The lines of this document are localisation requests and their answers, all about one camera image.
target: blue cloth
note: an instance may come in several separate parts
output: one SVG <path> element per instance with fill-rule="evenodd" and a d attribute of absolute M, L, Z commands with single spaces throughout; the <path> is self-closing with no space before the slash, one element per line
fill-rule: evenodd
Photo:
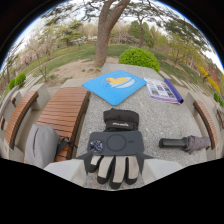
<path fill-rule="evenodd" d="M 108 103 L 118 105 L 146 83 L 144 79 L 118 70 L 87 81 L 82 86 Z"/>

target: bench slat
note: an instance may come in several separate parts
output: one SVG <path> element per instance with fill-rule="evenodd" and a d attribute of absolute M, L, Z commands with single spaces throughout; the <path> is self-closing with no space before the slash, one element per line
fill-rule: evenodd
<path fill-rule="evenodd" d="M 69 137 L 74 141 L 81 115 L 89 92 L 82 87 L 59 89 L 48 102 L 37 124 L 49 125 L 62 139 Z M 72 147 L 67 146 L 56 157 L 55 162 L 71 158 Z"/>
<path fill-rule="evenodd" d="M 36 91 L 26 93 L 13 111 L 5 132 L 5 138 L 10 148 L 14 148 L 15 138 L 20 124 L 28 109 L 31 107 L 37 97 L 38 93 Z"/>
<path fill-rule="evenodd" d="M 213 119 L 210 113 L 208 112 L 207 108 L 201 101 L 195 100 L 193 104 L 195 108 L 197 109 L 197 111 L 199 112 L 206 126 L 206 129 L 208 131 L 208 134 L 211 140 L 212 149 L 214 149 L 216 145 L 218 144 L 218 135 L 217 135 L 217 131 L 216 131 L 216 127 L 213 122 Z"/>

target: black handle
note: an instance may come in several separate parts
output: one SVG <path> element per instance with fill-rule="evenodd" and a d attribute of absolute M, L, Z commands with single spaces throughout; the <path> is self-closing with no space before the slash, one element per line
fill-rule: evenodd
<path fill-rule="evenodd" d="M 171 147 L 187 147 L 188 146 L 188 138 L 184 137 L 182 139 L 169 139 L 169 138 L 161 138 L 159 140 L 160 148 L 171 148 Z"/>

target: magazine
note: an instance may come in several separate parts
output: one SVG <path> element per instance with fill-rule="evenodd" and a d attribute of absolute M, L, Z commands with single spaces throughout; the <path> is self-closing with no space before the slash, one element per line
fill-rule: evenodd
<path fill-rule="evenodd" d="M 147 82 L 146 85 L 152 99 L 178 104 L 184 102 L 180 93 L 168 79 L 164 79 L 164 82 L 150 78 L 144 78 L 144 80 Z"/>

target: green shrub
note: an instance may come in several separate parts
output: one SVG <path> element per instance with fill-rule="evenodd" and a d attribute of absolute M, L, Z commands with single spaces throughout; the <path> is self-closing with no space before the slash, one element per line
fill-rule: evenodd
<path fill-rule="evenodd" d="M 15 86 L 22 86 L 23 82 L 26 80 L 26 75 L 24 73 L 20 73 L 15 80 Z"/>
<path fill-rule="evenodd" d="M 214 99 L 215 99 L 216 102 L 220 101 L 220 97 L 217 93 L 214 93 Z"/>
<path fill-rule="evenodd" d="M 159 62 L 155 56 L 144 49 L 132 48 L 125 50 L 119 57 L 119 64 L 138 65 L 142 67 L 152 68 L 159 72 Z"/>
<path fill-rule="evenodd" d="M 222 100 L 221 100 L 221 102 L 220 102 L 220 106 L 221 106 L 221 107 L 224 107 L 224 103 L 223 103 Z"/>
<path fill-rule="evenodd" d="M 15 79 L 11 79 L 9 82 L 9 89 L 11 90 L 15 86 Z"/>

